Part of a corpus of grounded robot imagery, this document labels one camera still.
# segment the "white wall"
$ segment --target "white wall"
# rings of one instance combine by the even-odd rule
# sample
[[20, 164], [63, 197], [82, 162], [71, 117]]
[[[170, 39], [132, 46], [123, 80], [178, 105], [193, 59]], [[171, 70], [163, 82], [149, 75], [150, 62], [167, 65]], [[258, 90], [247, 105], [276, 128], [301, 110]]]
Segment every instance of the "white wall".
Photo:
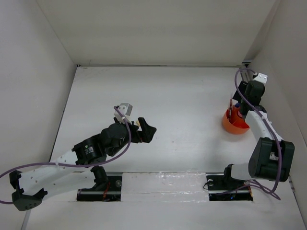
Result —
[[305, 0], [281, 1], [264, 48], [250, 66], [256, 71], [269, 75], [263, 103], [277, 130], [285, 139], [295, 144], [291, 177], [305, 222], [307, 222], [306, 12]]
[[37, 0], [75, 64], [242, 63], [275, 0]]
[[[0, 172], [48, 161], [75, 66], [35, 0], [0, 0]], [[9, 178], [0, 199], [12, 200]], [[3, 230], [25, 212], [0, 204]]]

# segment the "orange container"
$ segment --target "orange container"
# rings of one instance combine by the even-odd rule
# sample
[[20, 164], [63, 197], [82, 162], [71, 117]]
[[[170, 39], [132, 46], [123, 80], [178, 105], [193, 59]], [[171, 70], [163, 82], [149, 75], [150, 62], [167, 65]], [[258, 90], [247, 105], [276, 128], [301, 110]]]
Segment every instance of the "orange container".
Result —
[[249, 130], [248, 124], [238, 116], [239, 109], [233, 107], [231, 121], [229, 121], [229, 110], [226, 111], [222, 118], [222, 125], [224, 129], [231, 134], [244, 134]]

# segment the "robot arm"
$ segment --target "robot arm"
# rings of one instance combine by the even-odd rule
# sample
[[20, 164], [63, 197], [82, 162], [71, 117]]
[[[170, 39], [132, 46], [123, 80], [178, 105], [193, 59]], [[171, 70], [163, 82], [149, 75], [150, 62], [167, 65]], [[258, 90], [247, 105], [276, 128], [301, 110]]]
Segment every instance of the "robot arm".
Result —
[[260, 106], [261, 96], [264, 94], [267, 76], [258, 74], [253, 80], [241, 82], [239, 90], [244, 92], [247, 100], [256, 107], [261, 116], [253, 111], [251, 107], [238, 95], [234, 95], [234, 99], [241, 102], [240, 113], [245, 122], [249, 125], [254, 134], [257, 145], [251, 155], [248, 163], [229, 165], [225, 171], [231, 171], [231, 178], [238, 180], [250, 179], [267, 179], [274, 181], [278, 171], [278, 151], [276, 141], [271, 131], [276, 135], [282, 149], [282, 170], [280, 181], [284, 182], [288, 179], [292, 158], [294, 154], [294, 144], [284, 141], [272, 127], [272, 123], [268, 120], [266, 110]]
[[[149, 126], [145, 119], [140, 117], [137, 124], [142, 130], [138, 130], [139, 126], [130, 120], [132, 106], [128, 103], [122, 103], [117, 109], [128, 121], [132, 143], [151, 142], [156, 132], [155, 127]], [[107, 155], [115, 156], [129, 141], [129, 132], [123, 117], [117, 112], [114, 115], [115, 123], [52, 161], [55, 165], [42, 166], [28, 172], [11, 172], [10, 183], [16, 190], [12, 194], [12, 201], [17, 209], [30, 210], [40, 205], [43, 199], [79, 188], [104, 190], [108, 184], [108, 177], [99, 164], [106, 161]], [[82, 167], [82, 172], [78, 172], [76, 167], [62, 164], [85, 167]]]

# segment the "transparent plastic sheet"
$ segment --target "transparent plastic sheet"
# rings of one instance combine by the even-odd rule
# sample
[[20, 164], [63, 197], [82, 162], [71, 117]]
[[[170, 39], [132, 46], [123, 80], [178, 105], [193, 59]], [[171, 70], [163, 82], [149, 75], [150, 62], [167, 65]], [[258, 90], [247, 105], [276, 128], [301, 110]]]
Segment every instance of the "transparent plastic sheet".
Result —
[[204, 172], [123, 173], [122, 202], [209, 201]]

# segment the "white table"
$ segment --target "white table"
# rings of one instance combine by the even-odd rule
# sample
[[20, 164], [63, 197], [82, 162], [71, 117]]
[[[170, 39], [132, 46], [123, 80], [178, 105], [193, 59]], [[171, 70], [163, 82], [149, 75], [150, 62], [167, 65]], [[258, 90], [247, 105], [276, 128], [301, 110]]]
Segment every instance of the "white table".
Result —
[[[103, 67], [78, 68], [52, 159], [100, 133], [113, 122], [114, 105], [134, 106], [157, 128], [150, 144], [132, 144], [107, 172], [222, 172], [230, 163], [247, 162], [256, 145], [250, 131], [226, 133], [221, 118], [235, 91], [235, 68]], [[196, 199], [173, 199], [178, 191], [140, 174], [123, 179], [143, 188], [124, 188], [123, 202], [74, 202], [76, 193], [59, 195], [32, 210], [28, 228], [38, 229], [305, 229], [289, 183], [280, 184], [281, 201], [253, 190], [254, 202], [209, 202], [199, 186], [205, 176], [189, 178], [198, 185]], [[272, 187], [272, 182], [264, 182]], [[154, 194], [153, 187], [160, 187]]]

